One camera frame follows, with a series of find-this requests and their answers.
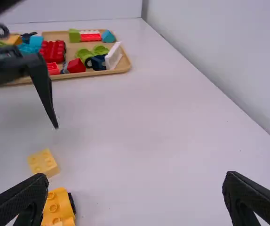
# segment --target white table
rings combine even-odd
[[[111,29],[133,68],[53,82],[54,130],[33,85],[0,88],[0,193],[49,147],[79,226],[231,225],[228,170],[270,189],[270,136],[142,19],[13,24]]]

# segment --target dark blue lego piece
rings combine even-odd
[[[86,68],[92,68],[95,71],[106,70],[107,68],[105,66],[105,56],[106,54],[89,57],[85,61]]]

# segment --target yellow duplo block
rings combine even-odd
[[[23,43],[19,34],[10,34],[7,39],[0,39],[0,42],[4,45],[20,45]]]
[[[67,190],[60,187],[48,193],[43,209],[42,226],[75,226],[75,215]]]
[[[49,148],[27,157],[27,162],[33,174],[44,173],[48,178],[60,172]]]

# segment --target red lego brick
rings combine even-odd
[[[80,40],[81,41],[101,41],[102,36],[101,34],[81,34]]]
[[[39,51],[46,63],[61,63],[65,61],[64,41],[43,41]]]
[[[47,63],[47,68],[50,75],[60,74],[60,70],[56,62]]]
[[[68,66],[67,66],[67,70],[70,73],[79,73],[79,72],[85,72],[86,67],[83,64],[83,62],[81,61],[81,59],[77,58],[77,59],[69,61]]]

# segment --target green lego brick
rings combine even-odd
[[[69,29],[69,41],[71,43],[80,42],[80,33],[76,29]]]
[[[94,54],[94,56],[96,55],[103,55],[103,54],[107,54],[109,52],[109,49],[106,48],[105,46],[103,45],[97,45],[97,46],[94,46],[93,50],[92,50],[92,53]]]
[[[89,57],[94,57],[94,54],[89,51],[86,48],[80,48],[76,53],[75,53],[75,58],[80,58],[83,63],[87,60]]]

